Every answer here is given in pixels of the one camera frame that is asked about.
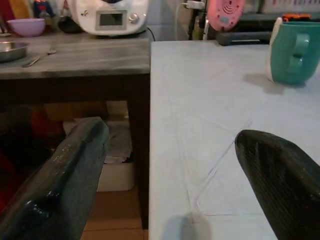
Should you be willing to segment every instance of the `white table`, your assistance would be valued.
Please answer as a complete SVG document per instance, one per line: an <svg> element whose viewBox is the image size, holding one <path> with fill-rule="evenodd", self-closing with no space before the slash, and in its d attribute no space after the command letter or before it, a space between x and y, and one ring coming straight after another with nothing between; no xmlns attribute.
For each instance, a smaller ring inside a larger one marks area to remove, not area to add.
<svg viewBox="0 0 320 240"><path fill-rule="evenodd" d="M242 129L320 163L320 75L265 77L267 45L155 42L151 49L150 240L276 240L235 153Z"/></svg>

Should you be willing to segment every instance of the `appliance display screen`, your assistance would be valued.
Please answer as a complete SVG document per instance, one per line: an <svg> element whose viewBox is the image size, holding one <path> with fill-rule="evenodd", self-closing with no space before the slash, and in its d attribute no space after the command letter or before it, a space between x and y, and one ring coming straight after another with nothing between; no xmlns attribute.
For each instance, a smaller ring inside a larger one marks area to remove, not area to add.
<svg viewBox="0 0 320 240"><path fill-rule="evenodd" d="M122 26L123 14L100 14L100 26Z"/></svg>

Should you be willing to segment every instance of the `kitchen appliance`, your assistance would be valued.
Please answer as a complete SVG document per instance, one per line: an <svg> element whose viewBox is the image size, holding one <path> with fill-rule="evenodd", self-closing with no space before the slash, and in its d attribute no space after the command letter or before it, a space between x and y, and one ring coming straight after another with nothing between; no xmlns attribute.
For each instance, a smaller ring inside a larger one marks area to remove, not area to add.
<svg viewBox="0 0 320 240"><path fill-rule="evenodd" d="M246 0L210 0L208 20L216 31L228 31L239 21Z"/></svg>
<svg viewBox="0 0 320 240"><path fill-rule="evenodd" d="M146 30L149 0L69 0L72 18L86 32L100 36Z"/></svg>

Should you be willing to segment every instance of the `mug handle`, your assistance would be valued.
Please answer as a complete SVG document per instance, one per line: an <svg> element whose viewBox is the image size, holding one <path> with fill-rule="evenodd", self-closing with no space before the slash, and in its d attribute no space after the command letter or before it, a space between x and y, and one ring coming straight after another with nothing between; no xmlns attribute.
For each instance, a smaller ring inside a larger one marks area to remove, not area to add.
<svg viewBox="0 0 320 240"><path fill-rule="evenodd" d="M298 33L296 35L295 46L293 53L289 60L289 67L287 69L290 73L297 73L300 71L303 63L303 56L306 54L309 47L310 36L305 33Z"/></svg>

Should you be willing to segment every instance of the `teal mug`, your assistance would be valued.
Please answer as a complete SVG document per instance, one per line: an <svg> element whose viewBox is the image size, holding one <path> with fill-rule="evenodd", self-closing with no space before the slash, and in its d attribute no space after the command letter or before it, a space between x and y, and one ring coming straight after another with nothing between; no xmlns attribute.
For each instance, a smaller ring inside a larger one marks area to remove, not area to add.
<svg viewBox="0 0 320 240"><path fill-rule="evenodd" d="M269 80L302 85L315 73L320 60L320 22L282 22L273 27L267 62Z"/></svg>

